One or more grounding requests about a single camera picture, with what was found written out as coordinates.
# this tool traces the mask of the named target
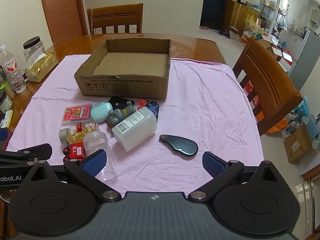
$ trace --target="green bottle cap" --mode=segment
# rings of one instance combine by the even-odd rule
[[[0,90],[5,90],[8,86],[9,86],[9,82],[6,81],[1,85]]]

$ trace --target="silver jar lid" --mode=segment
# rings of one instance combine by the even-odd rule
[[[62,144],[69,143],[67,137],[71,135],[70,129],[65,128],[59,131],[59,139]]]

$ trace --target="chair backrest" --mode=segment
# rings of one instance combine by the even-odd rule
[[[90,33],[96,28],[102,28],[102,33],[107,33],[106,27],[113,26],[114,33],[118,33],[118,26],[125,25],[125,33],[129,33],[129,25],[137,26],[137,33],[142,31],[143,3],[127,4],[110,7],[88,9]]]
[[[264,118],[257,123],[260,136],[280,122],[301,101],[302,97],[279,63],[256,38],[251,38],[236,62],[233,72],[238,78],[244,70],[246,76],[240,82],[242,88],[251,81],[254,89],[248,95],[249,102],[256,95],[260,104],[253,109],[254,116],[261,111]]]

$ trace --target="glass door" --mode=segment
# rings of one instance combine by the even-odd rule
[[[280,0],[261,0],[260,15],[261,27],[265,28],[268,35],[272,33],[275,26],[276,17],[279,9]]]

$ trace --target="gray toy figure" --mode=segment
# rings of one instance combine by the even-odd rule
[[[137,110],[132,106],[131,101],[128,101],[127,107],[125,109],[110,110],[108,112],[107,122],[110,125],[110,127],[113,128],[136,111]]]
[[[118,123],[126,119],[127,116],[121,109],[110,110],[108,112],[107,122],[111,128],[115,127]]]
[[[130,115],[132,115],[136,111],[137,110],[132,106],[132,102],[131,101],[128,101],[127,102],[127,107],[125,109],[123,109],[123,112],[127,117],[129,117]]]

